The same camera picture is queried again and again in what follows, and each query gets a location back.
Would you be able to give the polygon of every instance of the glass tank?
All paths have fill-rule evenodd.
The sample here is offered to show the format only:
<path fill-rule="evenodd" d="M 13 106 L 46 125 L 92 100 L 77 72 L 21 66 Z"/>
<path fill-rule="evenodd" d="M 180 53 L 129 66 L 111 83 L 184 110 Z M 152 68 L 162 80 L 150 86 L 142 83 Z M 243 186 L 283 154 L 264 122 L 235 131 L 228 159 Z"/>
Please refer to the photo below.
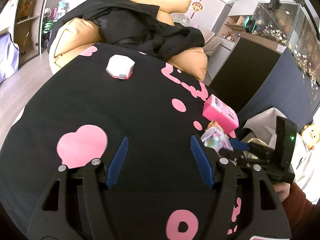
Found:
<path fill-rule="evenodd" d="M 256 21 L 253 34 L 277 42 L 291 50 L 310 95 L 312 109 L 320 102 L 320 47 L 316 30 L 301 5 L 280 3 L 269 10 L 268 3 L 259 3 L 252 19 Z"/>

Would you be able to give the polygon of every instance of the purple cloth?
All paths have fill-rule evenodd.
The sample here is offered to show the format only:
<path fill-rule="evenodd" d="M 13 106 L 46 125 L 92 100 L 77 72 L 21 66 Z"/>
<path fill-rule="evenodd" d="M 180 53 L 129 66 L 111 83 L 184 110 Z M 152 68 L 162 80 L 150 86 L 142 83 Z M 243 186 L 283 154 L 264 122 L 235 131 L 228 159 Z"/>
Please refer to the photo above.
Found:
<path fill-rule="evenodd" d="M 0 36 L 0 83 L 18 71 L 19 47 L 12 42 L 11 35 Z"/>

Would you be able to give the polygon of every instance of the sofa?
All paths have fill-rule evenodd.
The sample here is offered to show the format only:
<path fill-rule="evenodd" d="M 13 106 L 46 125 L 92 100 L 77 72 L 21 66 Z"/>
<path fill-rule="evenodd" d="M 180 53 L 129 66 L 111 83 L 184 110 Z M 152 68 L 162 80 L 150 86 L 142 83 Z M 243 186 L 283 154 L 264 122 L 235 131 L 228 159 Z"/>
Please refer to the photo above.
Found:
<path fill-rule="evenodd" d="M 159 6 L 157 20 L 174 26 L 171 13 L 186 13 L 191 0 L 131 0 L 136 3 Z M 49 63 L 53 74 L 97 42 L 101 42 L 99 28 L 93 22 L 74 18 L 58 30 L 49 51 Z M 182 71 L 203 81 L 207 72 L 207 56 L 200 47 L 191 48 L 167 61 Z"/>

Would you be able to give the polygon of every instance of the black jacket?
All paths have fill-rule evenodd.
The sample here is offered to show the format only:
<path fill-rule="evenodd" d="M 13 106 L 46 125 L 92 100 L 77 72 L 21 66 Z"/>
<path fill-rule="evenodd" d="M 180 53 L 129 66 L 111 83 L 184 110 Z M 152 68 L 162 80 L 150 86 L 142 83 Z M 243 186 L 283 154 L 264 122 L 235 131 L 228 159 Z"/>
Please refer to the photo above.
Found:
<path fill-rule="evenodd" d="M 158 10 L 159 6 L 130 0 L 87 0 L 55 23 L 48 49 L 59 28 L 75 17 L 97 24 L 108 44 L 138 50 L 165 61 L 186 49 L 204 46 L 198 29 L 180 29 L 159 22 Z"/>

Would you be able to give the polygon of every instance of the white hexagonal box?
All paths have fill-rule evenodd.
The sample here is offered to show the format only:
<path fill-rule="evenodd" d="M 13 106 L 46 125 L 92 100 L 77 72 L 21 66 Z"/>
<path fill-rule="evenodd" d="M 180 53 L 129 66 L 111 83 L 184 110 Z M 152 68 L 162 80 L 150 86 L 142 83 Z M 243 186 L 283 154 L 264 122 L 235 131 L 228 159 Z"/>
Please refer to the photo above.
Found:
<path fill-rule="evenodd" d="M 128 79 L 132 75 L 134 63 L 127 56 L 113 55 L 109 59 L 106 71 L 114 78 Z"/>

